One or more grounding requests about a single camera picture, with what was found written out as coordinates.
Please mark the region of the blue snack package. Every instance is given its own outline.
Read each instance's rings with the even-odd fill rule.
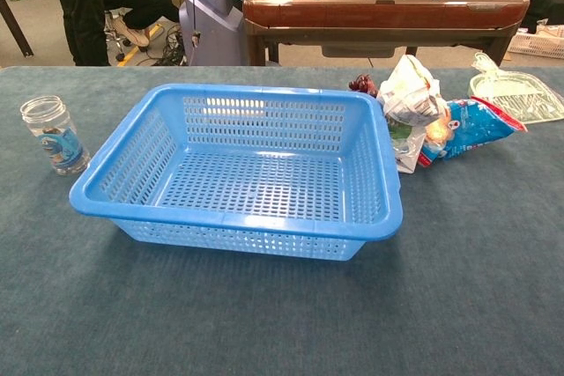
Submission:
[[[436,158],[452,159],[468,150],[510,136],[516,131],[527,131],[517,119],[485,100],[453,100],[450,109],[449,129],[453,137],[443,145],[423,143],[418,163],[427,167]]]

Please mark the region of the plastic bag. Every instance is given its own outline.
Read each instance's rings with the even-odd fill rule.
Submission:
[[[447,103],[452,138],[443,145],[425,141],[419,155],[419,164],[426,167],[436,158],[451,159],[465,151],[510,136],[516,131],[526,131],[525,126],[488,102],[473,98]]]
[[[439,81],[417,58],[403,55],[388,80],[381,83],[376,99],[388,121],[397,170],[413,173],[425,141],[425,126],[446,113]]]
[[[424,127],[444,116],[439,80],[412,55],[403,55],[376,97],[384,115],[412,127]]]

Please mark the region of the table leg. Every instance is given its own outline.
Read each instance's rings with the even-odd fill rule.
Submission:
[[[22,33],[16,17],[11,13],[10,6],[8,6],[6,0],[0,0],[0,14],[2,14],[2,18],[4,18],[6,25],[10,29],[11,35],[16,39],[22,55],[24,55],[24,57],[33,56],[32,48],[29,46],[25,35]]]
[[[406,55],[416,56],[416,55],[417,55],[417,47],[408,46],[408,47],[405,49],[405,54],[406,54]]]
[[[503,56],[511,43],[512,37],[496,37],[492,42],[484,48],[484,53],[498,65],[501,65],[503,61]]]
[[[280,63],[278,56],[278,43],[268,43],[268,60],[275,63]]]
[[[266,46],[264,40],[260,36],[248,35],[247,46],[249,48],[249,65],[265,66],[266,65]]]

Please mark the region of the snack bag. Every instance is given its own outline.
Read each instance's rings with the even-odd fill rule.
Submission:
[[[452,136],[443,145],[427,139],[419,155],[421,166],[431,165],[436,158],[454,158],[515,131],[527,130],[518,120],[482,99],[454,100],[447,104],[450,121],[444,124],[452,131]]]
[[[412,55],[403,55],[376,97],[387,118],[425,127],[444,116],[439,80]]]

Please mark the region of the clear plastic container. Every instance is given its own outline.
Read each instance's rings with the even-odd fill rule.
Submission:
[[[61,99],[39,97],[24,103],[19,111],[59,175],[86,169],[90,154],[78,139],[77,129]]]
[[[500,70],[484,53],[476,54],[472,66],[481,73],[470,81],[470,97],[486,100],[525,124],[564,119],[561,96],[538,78]]]

